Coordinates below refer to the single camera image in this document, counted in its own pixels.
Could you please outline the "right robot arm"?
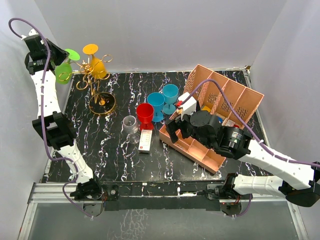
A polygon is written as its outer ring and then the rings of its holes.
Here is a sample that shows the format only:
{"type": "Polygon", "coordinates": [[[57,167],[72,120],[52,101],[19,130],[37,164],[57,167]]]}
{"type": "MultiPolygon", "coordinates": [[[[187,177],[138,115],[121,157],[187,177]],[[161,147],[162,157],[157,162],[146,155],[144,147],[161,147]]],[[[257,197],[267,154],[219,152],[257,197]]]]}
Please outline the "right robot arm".
{"type": "Polygon", "coordinates": [[[224,185],[215,189],[216,196],[233,199],[248,194],[272,195],[301,207],[311,207],[320,199],[318,167],[288,161],[285,156],[278,159],[278,152],[270,154],[271,148],[259,144],[252,134],[238,127],[223,126],[216,115],[199,110],[169,119],[165,126],[173,143],[178,141],[176,132],[180,131],[182,138],[193,138],[222,157],[250,163],[270,173],[269,176],[230,173],[224,185]]]}

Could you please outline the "red wine glass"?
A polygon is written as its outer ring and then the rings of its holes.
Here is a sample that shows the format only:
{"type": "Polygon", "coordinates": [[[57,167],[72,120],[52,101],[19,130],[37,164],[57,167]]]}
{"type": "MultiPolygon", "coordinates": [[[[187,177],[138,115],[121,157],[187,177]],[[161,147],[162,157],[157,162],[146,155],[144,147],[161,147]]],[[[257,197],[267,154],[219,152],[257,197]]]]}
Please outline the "red wine glass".
{"type": "Polygon", "coordinates": [[[149,103],[141,103],[136,109],[137,118],[140,121],[140,130],[153,130],[152,124],[154,108],[149,103]]]}

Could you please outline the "blue wine glass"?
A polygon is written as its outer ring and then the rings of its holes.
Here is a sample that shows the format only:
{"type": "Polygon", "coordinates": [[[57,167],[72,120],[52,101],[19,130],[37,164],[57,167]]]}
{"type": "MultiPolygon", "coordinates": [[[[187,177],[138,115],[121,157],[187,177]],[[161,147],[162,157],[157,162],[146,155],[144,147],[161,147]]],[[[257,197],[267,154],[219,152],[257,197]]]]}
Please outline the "blue wine glass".
{"type": "Polygon", "coordinates": [[[163,106],[163,112],[166,115],[172,115],[175,110],[175,103],[178,99],[179,88],[174,84],[167,84],[162,89],[165,105],[163,106]]]}
{"type": "Polygon", "coordinates": [[[147,102],[153,107],[153,118],[152,121],[155,123],[161,122],[164,119],[162,113],[165,98],[162,93],[153,92],[148,95],[147,102]]]}

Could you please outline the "clear wine glass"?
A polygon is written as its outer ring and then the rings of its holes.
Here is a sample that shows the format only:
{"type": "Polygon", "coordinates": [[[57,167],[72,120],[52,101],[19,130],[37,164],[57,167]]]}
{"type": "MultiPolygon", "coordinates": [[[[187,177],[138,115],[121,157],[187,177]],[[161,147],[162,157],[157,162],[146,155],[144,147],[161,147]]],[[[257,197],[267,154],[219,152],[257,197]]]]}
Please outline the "clear wine glass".
{"type": "Polygon", "coordinates": [[[137,119],[132,115],[128,115],[123,118],[122,126],[129,142],[137,144],[140,141],[140,129],[137,119]]]}

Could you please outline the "green wine glass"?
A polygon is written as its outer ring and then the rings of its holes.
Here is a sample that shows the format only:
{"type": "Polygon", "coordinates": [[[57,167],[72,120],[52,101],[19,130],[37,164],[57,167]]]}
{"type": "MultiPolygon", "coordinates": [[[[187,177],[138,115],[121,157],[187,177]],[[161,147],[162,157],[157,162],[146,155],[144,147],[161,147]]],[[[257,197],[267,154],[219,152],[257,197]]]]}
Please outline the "green wine glass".
{"type": "Polygon", "coordinates": [[[80,55],[75,50],[66,48],[65,51],[69,53],[67,61],[64,61],[54,70],[56,82],[62,85],[66,85],[72,78],[73,70],[71,67],[71,62],[80,60],[80,55]]]}

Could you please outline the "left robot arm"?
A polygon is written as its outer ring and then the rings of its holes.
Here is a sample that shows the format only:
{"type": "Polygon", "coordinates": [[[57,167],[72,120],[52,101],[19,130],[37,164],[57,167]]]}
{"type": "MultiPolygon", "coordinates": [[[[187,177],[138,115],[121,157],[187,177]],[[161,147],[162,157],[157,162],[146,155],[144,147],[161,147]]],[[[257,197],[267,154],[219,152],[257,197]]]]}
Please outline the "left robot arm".
{"type": "Polygon", "coordinates": [[[76,143],[76,130],[62,113],[56,92],[59,77],[64,82],[71,79],[70,63],[78,61],[80,55],[72,49],[59,48],[38,33],[25,36],[23,40],[29,49],[25,66],[33,80],[38,102],[38,114],[32,126],[45,146],[56,150],[61,156],[59,160],[65,161],[74,175],[77,187],[70,196],[76,201],[99,200],[104,188],[83,159],[76,143]]]}

